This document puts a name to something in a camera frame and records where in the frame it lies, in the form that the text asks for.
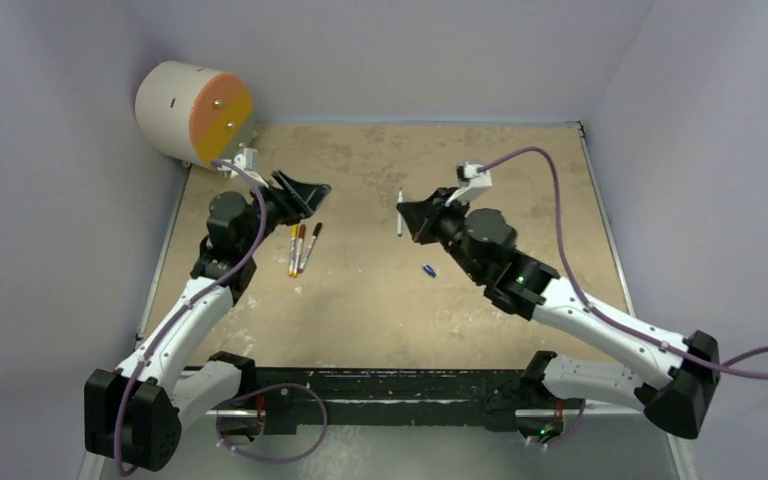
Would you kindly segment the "black base frame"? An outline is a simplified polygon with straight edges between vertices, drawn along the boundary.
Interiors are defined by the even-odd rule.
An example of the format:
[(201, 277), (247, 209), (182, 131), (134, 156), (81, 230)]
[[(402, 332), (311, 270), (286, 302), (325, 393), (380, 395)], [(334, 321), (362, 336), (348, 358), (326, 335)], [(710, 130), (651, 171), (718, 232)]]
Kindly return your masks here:
[(482, 427), (551, 443), (572, 430), (586, 407), (539, 385), (545, 352), (524, 370), (266, 367), (227, 352), (213, 357), (242, 369), (239, 390), (216, 407), (225, 433), (258, 421), (267, 435), (322, 424)]

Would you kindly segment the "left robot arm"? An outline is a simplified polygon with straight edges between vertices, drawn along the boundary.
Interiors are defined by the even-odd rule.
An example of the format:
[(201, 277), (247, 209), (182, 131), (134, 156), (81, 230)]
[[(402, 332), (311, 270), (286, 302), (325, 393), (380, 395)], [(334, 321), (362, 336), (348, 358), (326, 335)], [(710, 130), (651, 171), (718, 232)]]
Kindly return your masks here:
[(279, 225), (311, 217), (331, 188), (275, 171), (270, 181), (236, 167), (250, 199), (220, 193), (209, 205), (207, 234), (181, 296), (157, 328), (111, 370), (97, 369), (84, 386), (87, 451), (113, 460), (122, 477), (157, 472), (175, 453), (183, 431), (215, 406), (265, 406), (253, 360), (215, 354), (183, 378), (188, 359), (236, 305), (257, 269), (254, 253)]

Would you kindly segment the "white pen orange tip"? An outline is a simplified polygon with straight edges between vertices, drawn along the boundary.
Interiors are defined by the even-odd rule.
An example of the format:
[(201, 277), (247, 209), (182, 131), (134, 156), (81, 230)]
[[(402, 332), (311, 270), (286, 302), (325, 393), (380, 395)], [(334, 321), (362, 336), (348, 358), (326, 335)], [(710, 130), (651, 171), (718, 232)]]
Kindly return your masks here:
[(297, 243), (299, 239), (299, 225), (293, 225), (291, 229), (290, 250), (288, 259), (288, 275), (295, 277), (296, 275), (296, 251)]

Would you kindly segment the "white pen black end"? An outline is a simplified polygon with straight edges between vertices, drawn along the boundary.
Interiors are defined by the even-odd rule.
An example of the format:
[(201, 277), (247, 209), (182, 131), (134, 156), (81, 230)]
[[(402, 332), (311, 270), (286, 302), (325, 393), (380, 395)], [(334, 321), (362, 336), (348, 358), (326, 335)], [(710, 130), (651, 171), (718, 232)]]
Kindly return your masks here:
[(396, 232), (398, 237), (402, 237), (404, 234), (404, 220), (403, 220), (401, 211), (399, 210), (399, 205), (403, 202), (403, 200), (404, 200), (403, 190), (399, 188), (397, 193), (397, 201), (396, 201), (396, 213), (397, 213)]

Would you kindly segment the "round cabinet with coloured drawers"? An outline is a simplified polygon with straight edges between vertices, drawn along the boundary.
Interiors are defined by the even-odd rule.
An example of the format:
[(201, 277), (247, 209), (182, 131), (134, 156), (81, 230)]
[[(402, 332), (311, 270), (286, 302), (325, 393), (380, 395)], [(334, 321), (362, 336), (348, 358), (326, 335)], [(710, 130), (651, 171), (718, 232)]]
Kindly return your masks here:
[(234, 73), (180, 61), (151, 70), (136, 93), (135, 118), (160, 153), (229, 176), (230, 161), (252, 144), (257, 115), (247, 85)]

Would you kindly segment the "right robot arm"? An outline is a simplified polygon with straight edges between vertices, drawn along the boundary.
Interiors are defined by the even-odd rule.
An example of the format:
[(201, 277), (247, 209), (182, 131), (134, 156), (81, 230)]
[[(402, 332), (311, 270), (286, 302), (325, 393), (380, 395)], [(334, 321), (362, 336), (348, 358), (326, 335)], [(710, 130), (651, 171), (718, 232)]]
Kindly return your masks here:
[(535, 355), (521, 381), (536, 407), (581, 398), (640, 411), (661, 430), (696, 439), (720, 375), (718, 341), (697, 330), (664, 330), (587, 296), (550, 265), (518, 250), (517, 231), (495, 209), (473, 210), (445, 200), (439, 188), (423, 201), (396, 209), (414, 242), (443, 247), (499, 310), (565, 332), (610, 357), (576, 360)]

